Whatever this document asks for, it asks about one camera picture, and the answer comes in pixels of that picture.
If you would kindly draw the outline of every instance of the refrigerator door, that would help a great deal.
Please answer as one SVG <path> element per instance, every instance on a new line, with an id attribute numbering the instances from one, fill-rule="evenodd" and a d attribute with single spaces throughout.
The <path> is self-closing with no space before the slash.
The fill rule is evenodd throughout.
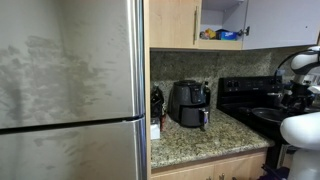
<path id="1" fill-rule="evenodd" d="M 141 0 L 1 0 L 0 129 L 144 114 Z"/>
<path id="2" fill-rule="evenodd" d="M 0 135 L 0 179 L 144 180 L 144 119 Z"/>

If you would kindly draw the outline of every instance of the stove control panel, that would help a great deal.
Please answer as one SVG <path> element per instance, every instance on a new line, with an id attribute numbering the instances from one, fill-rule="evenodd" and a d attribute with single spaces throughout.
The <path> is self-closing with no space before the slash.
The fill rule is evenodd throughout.
<path id="1" fill-rule="evenodd" d="M 278 92 L 282 89 L 282 77 L 278 76 L 276 83 L 273 76 L 256 76 L 256 77 L 228 77 L 220 78 L 224 87 L 224 92 L 240 91 L 267 91 Z"/>

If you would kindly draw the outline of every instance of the blue box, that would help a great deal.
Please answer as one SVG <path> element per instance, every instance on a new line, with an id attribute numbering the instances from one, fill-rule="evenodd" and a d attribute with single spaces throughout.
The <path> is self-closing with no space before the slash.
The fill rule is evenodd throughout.
<path id="1" fill-rule="evenodd" d="M 220 40 L 235 41 L 237 40 L 237 32 L 220 32 Z"/>

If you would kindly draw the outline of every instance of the black stove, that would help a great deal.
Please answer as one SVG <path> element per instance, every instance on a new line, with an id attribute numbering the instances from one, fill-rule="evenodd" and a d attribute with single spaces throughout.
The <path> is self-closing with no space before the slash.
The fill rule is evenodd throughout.
<path id="1" fill-rule="evenodd" d="M 277 77 L 275 85 L 273 76 L 227 77 L 220 78 L 218 84 L 217 108 L 244 123 L 254 131 L 275 142 L 268 149 L 266 164 L 276 168 L 281 147 L 288 144 L 281 136 L 279 123 L 261 120 L 250 110 L 253 108 L 272 108 L 276 97 L 270 94 L 282 90 L 281 77 Z"/>

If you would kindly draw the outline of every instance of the wooden cabinet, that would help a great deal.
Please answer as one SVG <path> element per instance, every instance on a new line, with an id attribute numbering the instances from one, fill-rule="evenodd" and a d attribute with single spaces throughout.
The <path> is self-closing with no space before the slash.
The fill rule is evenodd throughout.
<path id="1" fill-rule="evenodd" d="M 143 1 L 143 28 L 144 28 L 144 92 L 145 92 L 145 118 L 146 127 L 151 122 L 151 93 L 150 93 L 150 39 L 149 39 L 149 1 Z M 146 158 L 147 158 L 147 179 L 151 177 L 151 132 L 146 128 Z"/>
<path id="2" fill-rule="evenodd" d="M 232 180 L 233 177 L 237 180 L 259 179 L 263 174 L 261 166 L 264 161 L 264 155 L 223 161 L 215 165 L 214 179 L 219 179 L 219 176 L 222 176 L 222 174 L 224 174 L 225 180 Z"/>
<path id="3" fill-rule="evenodd" d="M 153 176 L 151 180 L 212 180 L 213 166 L 189 169 L 169 174 Z"/>
<path id="4" fill-rule="evenodd" d="M 245 50 L 315 45 L 319 0 L 150 0 L 154 48 Z M 199 40 L 200 31 L 250 27 L 237 41 Z"/>
<path id="5" fill-rule="evenodd" d="M 201 0 L 150 0 L 150 47 L 197 48 Z"/>
<path id="6" fill-rule="evenodd" d="M 258 179 L 266 158 L 265 152 L 153 170 L 152 180 L 237 180 Z"/>

